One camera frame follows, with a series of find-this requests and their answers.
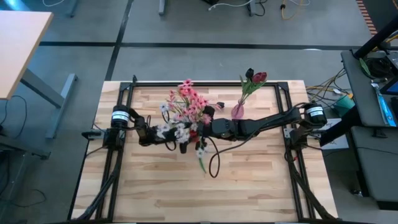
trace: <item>wooden desk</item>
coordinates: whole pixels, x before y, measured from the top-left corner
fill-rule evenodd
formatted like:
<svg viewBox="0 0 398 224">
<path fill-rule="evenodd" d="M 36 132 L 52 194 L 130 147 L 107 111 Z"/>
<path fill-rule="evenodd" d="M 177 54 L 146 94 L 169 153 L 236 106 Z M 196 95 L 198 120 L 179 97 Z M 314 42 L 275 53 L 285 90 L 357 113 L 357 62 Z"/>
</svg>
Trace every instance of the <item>wooden desk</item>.
<svg viewBox="0 0 398 224">
<path fill-rule="evenodd" d="M 56 109 L 47 138 L 55 137 L 70 90 L 77 80 L 75 74 L 69 74 L 59 94 L 27 69 L 52 17 L 51 12 L 0 11 L 0 100 L 10 100 L 22 82 L 53 104 Z"/>
<path fill-rule="evenodd" d="M 110 127 L 119 84 L 105 82 L 103 85 L 95 118 L 101 128 Z M 303 81 L 289 81 L 289 88 L 293 105 L 308 101 Z M 132 107 L 142 116 L 150 114 L 151 126 L 162 124 L 159 103 L 166 99 L 169 89 L 135 87 Z M 231 109 L 241 96 L 238 87 L 195 89 L 211 102 L 225 102 L 226 108 L 217 112 L 215 118 L 230 118 Z M 275 90 L 261 88 L 244 106 L 244 118 L 259 119 L 278 113 Z M 170 152 L 164 145 L 142 147 L 135 132 L 128 132 L 126 142 L 114 222 L 297 221 L 281 128 L 264 131 L 245 145 L 222 154 L 216 179 L 200 169 L 192 145 L 186 154 L 178 150 Z M 239 144 L 218 139 L 215 142 L 219 149 Z M 315 141 L 309 143 L 319 147 Z M 101 145 L 102 140 L 90 142 L 88 152 Z M 311 190 L 336 216 L 322 152 L 307 148 L 303 154 Z M 98 193 L 105 158 L 105 149 L 86 158 L 72 218 L 81 215 Z M 206 169 L 209 159 L 210 155 L 206 155 Z M 304 205 L 303 194 L 300 198 Z M 109 199 L 104 206 L 105 216 L 108 203 Z"/>
</svg>

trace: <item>gray floor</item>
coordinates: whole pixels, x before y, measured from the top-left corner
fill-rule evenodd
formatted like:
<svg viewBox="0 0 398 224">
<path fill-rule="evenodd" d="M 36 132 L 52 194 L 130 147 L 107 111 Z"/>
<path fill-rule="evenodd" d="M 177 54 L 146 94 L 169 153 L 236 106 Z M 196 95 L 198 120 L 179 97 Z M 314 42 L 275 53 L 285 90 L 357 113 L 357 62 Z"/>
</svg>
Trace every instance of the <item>gray floor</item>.
<svg viewBox="0 0 398 224">
<path fill-rule="evenodd" d="M 282 21 L 280 1 L 265 4 L 266 16 L 248 17 L 245 8 L 217 7 L 197 0 L 169 0 L 165 17 L 159 17 L 158 0 L 135 0 L 123 42 L 173 42 L 277 45 L 362 45 L 370 38 L 355 0 L 317 0 L 304 7 L 291 21 Z M 41 1 L 24 1 L 33 11 L 53 11 L 55 17 L 46 41 L 114 42 L 127 0 L 80 1 L 76 16 L 65 14 L 68 1 L 44 7 Z M 291 13 L 294 5 L 288 4 Z M 0 9 L 7 9 L 0 3 Z M 100 97 L 112 47 L 39 47 L 29 68 L 51 84 L 62 88 L 67 75 L 79 80 L 68 102 L 58 136 L 45 140 L 52 106 L 23 85 L 16 95 L 28 103 L 27 124 L 19 138 L 52 153 L 47 161 L 29 158 L 24 183 L 15 199 L 27 204 L 38 200 L 32 189 L 45 192 L 47 201 L 29 208 L 10 207 L 8 221 L 48 223 L 66 220 L 72 202 L 87 141 L 80 136 L 91 127 Z M 270 80 L 305 80 L 316 85 L 342 68 L 340 51 L 266 49 L 121 48 L 112 80 L 236 80 L 247 68 L 267 71 Z M 345 77 L 338 81 L 349 88 Z M 23 104 L 12 99 L 5 122 L 15 135 L 24 117 Z M 358 198 L 348 189 L 355 183 L 355 161 L 349 151 L 325 158 L 339 216 L 344 220 L 393 223 L 398 212 L 377 209 L 370 198 Z"/>
</svg>

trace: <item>pink vase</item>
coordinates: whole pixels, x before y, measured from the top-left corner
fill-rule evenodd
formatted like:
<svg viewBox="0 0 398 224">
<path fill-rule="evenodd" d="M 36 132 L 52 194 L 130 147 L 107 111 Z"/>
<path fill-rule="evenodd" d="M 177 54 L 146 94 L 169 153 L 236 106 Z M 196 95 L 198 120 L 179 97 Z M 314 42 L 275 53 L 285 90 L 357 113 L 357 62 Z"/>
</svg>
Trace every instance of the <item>pink vase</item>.
<svg viewBox="0 0 398 224">
<path fill-rule="evenodd" d="M 238 100 L 238 104 L 232 108 L 231 116 L 232 119 L 241 119 L 244 115 L 244 101 Z"/>
</svg>

